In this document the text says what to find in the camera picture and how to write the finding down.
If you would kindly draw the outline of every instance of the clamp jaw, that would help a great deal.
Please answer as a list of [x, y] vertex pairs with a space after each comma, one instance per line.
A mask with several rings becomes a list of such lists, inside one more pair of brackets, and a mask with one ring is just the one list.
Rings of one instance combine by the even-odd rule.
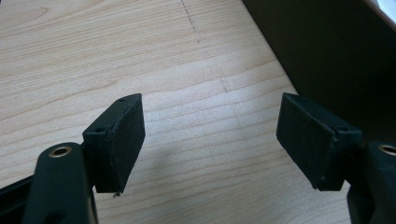
[[276, 136], [314, 189], [347, 195], [353, 224], [396, 223], [396, 145], [360, 146], [362, 131], [304, 97], [284, 93]]
[[114, 102], [84, 142], [43, 151], [35, 174], [0, 189], [0, 223], [98, 223], [92, 188], [124, 191], [145, 139], [141, 94]]

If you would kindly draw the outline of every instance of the wooden table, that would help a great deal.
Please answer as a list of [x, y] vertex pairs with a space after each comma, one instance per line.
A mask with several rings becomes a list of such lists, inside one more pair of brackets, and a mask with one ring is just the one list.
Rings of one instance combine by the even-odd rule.
[[276, 141], [288, 77], [240, 0], [3, 0], [0, 188], [143, 94], [147, 136], [101, 223], [348, 223]]

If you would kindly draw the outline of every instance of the wood grain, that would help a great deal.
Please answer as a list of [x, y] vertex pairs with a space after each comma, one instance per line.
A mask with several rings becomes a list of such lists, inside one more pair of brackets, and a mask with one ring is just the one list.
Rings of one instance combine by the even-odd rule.
[[141, 92], [147, 137], [101, 223], [348, 223], [276, 141], [294, 92], [239, 0], [8, 0], [0, 6], [0, 188], [41, 151], [82, 142]]

